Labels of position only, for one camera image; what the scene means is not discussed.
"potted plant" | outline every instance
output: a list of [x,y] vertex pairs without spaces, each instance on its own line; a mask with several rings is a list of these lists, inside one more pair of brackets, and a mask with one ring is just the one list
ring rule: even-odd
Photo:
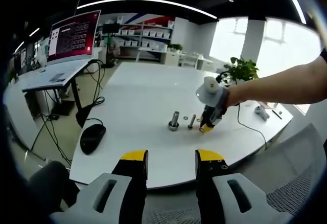
[[224,65],[227,71],[220,75],[226,84],[230,84],[230,81],[240,83],[258,78],[257,71],[259,69],[252,60],[245,61],[242,57],[240,59],[232,57],[230,61],[232,65]]
[[179,53],[180,51],[183,50],[183,46],[179,43],[176,44],[169,43],[168,48],[170,49],[171,52],[176,52],[176,53]]

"window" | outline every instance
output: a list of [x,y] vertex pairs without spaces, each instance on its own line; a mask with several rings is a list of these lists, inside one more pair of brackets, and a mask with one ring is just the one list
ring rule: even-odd
[[[307,64],[321,52],[318,33],[280,19],[267,19],[257,67],[258,76],[266,77],[300,64]],[[306,114],[310,105],[296,106]]]
[[41,40],[34,43],[34,57],[37,56],[37,50],[40,47],[40,44],[41,44]]
[[231,57],[240,57],[245,41],[248,18],[221,19],[216,25],[210,57],[230,63]]

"hex bolt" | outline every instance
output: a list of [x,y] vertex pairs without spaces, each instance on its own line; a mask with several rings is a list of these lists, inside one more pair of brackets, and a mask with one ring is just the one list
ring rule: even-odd
[[193,128],[193,123],[194,123],[195,118],[196,118],[196,115],[194,114],[194,115],[192,116],[192,119],[191,119],[190,124],[188,125],[188,129],[192,129],[192,128]]
[[172,120],[168,124],[168,128],[171,131],[176,131],[177,130],[177,128],[179,126],[179,124],[177,122],[178,121],[178,117],[179,117],[179,112],[178,111],[174,112],[173,118],[172,118]]

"human arm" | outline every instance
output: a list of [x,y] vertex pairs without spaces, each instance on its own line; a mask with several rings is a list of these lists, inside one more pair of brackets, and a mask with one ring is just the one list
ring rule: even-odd
[[319,56],[272,76],[228,88],[227,107],[246,100],[284,104],[309,104],[327,98],[327,63]]

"green plant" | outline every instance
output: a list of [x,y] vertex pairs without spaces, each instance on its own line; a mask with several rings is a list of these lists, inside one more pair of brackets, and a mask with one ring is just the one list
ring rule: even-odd
[[237,80],[252,80],[258,78],[257,71],[259,70],[256,67],[256,63],[252,60],[245,61],[242,57],[240,59],[232,57],[231,59],[232,65],[226,64],[224,67],[228,70],[230,78],[233,81]]
[[172,44],[172,43],[169,43],[168,44],[168,48],[170,48],[170,49],[176,49],[176,50],[183,50],[183,46],[181,45],[181,44],[179,44],[179,43],[177,43],[177,44]]

